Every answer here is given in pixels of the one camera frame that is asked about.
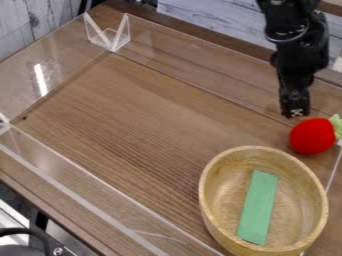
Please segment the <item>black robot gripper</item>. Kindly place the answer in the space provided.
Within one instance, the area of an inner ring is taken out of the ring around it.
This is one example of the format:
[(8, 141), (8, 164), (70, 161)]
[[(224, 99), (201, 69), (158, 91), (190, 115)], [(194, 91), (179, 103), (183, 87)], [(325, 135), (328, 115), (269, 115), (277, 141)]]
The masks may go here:
[(306, 33), (301, 38), (272, 34), (277, 51), (270, 63), (280, 80), (281, 113), (286, 118), (310, 115), (310, 86), (318, 71), (329, 64), (329, 36)]

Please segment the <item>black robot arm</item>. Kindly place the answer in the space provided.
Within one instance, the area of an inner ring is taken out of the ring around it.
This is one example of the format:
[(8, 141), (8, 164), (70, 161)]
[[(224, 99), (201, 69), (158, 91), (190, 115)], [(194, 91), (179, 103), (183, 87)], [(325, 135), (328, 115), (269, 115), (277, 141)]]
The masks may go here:
[(265, 36), (276, 44), (270, 64), (280, 81), (285, 117), (310, 115), (310, 86), (329, 66), (330, 34), (321, 0), (257, 0), (265, 15)]

